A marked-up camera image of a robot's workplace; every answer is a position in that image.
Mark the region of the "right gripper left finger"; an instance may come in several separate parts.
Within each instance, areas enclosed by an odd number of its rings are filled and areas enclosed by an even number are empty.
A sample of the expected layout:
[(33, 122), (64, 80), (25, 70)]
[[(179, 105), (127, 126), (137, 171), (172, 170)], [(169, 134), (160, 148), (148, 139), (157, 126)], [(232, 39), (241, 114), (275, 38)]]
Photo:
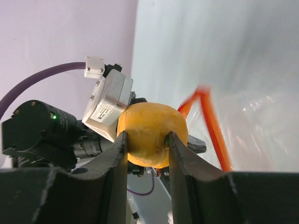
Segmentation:
[(127, 134), (89, 163), (0, 171), (3, 224), (123, 224), (127, 206)]

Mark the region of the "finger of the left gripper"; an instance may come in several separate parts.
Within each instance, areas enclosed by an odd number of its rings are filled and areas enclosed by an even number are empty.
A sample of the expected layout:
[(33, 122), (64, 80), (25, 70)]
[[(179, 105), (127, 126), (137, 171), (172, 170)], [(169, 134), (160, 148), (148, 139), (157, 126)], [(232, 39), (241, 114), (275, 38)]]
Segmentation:
[(191, 135), (188, 136), (187, 147), (196, 154), (206, 152), (206, 143)]

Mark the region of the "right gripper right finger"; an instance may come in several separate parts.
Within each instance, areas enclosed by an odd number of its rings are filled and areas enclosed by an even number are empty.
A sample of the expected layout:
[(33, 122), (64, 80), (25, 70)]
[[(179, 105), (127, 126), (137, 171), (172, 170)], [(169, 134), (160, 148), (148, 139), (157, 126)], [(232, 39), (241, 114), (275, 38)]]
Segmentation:
[(296, 224), (299, 175), (225, 172), (169, 134), (169, 170), (176, 224)]

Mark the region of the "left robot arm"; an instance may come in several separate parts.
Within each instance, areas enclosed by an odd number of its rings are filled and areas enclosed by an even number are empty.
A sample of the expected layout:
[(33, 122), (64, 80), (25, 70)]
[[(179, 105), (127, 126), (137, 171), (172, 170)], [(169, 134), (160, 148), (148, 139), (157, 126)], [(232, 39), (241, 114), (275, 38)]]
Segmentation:
[[(206, 152), (205, 142), (189, 135), (178, 111), (143, 98), (133, 101), (114, 130), (128, 134), (129, 173), (168, 167), (170, 131), (192, 152)], [(70, 171), (78, 159), (94, 158), (111, 145), (73, 115), (38, 100), (23, 103), (2, 123), (2, 152), (15, 157), (19, 167), (54, 165)]]

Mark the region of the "clear zip top bag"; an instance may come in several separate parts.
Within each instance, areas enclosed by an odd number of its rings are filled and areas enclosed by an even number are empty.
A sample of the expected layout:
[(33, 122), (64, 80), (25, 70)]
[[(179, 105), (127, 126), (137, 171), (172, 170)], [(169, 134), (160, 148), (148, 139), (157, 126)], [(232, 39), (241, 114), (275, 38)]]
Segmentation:
[(180, 106), (201, 155), (227, 171), (298, 172), (299, 94), (294, 90), (214, 93), (200, 86)]

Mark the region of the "yellow fake lemon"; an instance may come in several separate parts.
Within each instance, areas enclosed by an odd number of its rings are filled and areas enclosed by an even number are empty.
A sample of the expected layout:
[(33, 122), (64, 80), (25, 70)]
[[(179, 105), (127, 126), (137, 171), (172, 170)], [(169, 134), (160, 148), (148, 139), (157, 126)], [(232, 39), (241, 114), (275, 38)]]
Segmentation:
[(128, 161), (142, 167), (169, 166), (170, 132), (184, 145), (188, 142), (188, 129), (184, 116), (176, 109), (159, 103), (142, 102), (130, 105), (119, 117), (117, 135), (127, 133)]

